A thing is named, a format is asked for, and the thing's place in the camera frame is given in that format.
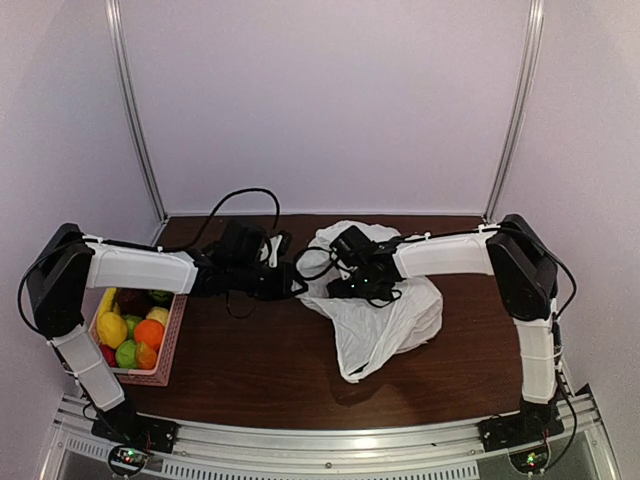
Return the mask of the white plastic bag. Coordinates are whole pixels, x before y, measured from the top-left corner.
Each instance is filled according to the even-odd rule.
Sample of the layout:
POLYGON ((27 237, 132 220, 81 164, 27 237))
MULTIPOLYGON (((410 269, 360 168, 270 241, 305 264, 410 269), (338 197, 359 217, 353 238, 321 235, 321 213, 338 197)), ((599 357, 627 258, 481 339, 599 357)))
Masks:
POLYGON ((390 305, 365 299, 331 298, 330 281, 340 277, 331 270, 309 283, 298 296, 301 303, 328 318, 340 376, 356 384, 383 367, 394 355, 413 350, 433 339, 442 327, 443 296, 427 278, 399 284, 402 296, 390 305))

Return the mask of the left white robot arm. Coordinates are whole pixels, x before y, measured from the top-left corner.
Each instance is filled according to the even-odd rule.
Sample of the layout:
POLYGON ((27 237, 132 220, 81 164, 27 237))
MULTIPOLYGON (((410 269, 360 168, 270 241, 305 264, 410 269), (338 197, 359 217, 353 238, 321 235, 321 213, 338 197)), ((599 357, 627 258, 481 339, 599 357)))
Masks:
POLYGON ((89 326, 109 288, 161 290, 206 298, 242 292, 259 301, 293 298, 307 290, 296 266, 283 260, 288 238, 253 243, 251 257, 222 243, 198 249, 164 248, 89 235, 62 224, 25 272, 33 328, 52 345, 99 410, 106 429, 123 444, 137 442, 144 424, 122 404, 121 383, 91 337, 89 326))

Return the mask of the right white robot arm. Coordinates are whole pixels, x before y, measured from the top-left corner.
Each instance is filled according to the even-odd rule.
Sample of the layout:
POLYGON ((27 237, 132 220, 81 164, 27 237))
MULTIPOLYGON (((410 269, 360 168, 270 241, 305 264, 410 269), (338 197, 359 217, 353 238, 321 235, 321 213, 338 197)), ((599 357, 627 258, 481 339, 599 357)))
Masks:
POLYGON ((419 277, 482 274, 495 279, 502 305, 516 326, 522 363, 522 398, 531 404, 513 419, 519 440, 535 440, 551 424, 543 405, 556 393, 554 321, 559 263, 523 217, 468 231, 396 236, 374 241, 357 226, 329 246, 341 272, 330 282, 334 298, 363 299, 383 308, 400 298, 401 282, 419 277))

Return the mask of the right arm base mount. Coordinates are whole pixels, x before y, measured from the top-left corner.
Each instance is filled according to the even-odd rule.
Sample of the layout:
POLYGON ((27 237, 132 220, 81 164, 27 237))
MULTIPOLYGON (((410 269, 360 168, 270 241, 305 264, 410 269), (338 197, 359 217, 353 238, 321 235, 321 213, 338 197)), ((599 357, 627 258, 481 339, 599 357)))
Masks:
POLYGON ((563 422, 553 414, 518 412, 494 415, 477 424, 483 449, 506 449, 511 466, 520 474, 542 474, 551 463, 552 436, 564 432, 563 422))

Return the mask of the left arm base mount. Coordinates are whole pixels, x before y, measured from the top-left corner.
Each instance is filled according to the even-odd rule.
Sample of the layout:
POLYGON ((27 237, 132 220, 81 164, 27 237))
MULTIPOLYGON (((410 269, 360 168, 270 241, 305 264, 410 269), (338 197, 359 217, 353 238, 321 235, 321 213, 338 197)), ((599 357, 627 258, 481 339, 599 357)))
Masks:
POLYGON ((138 475, 155 453, 173 452, 179 429, 175 421, 142 415, 129 398, 109 410, 98 408, 90 400, 83 408, 86 419, 88 408, 94 412, 91 433, 114 443, 106 463, 117 478, 138 475))

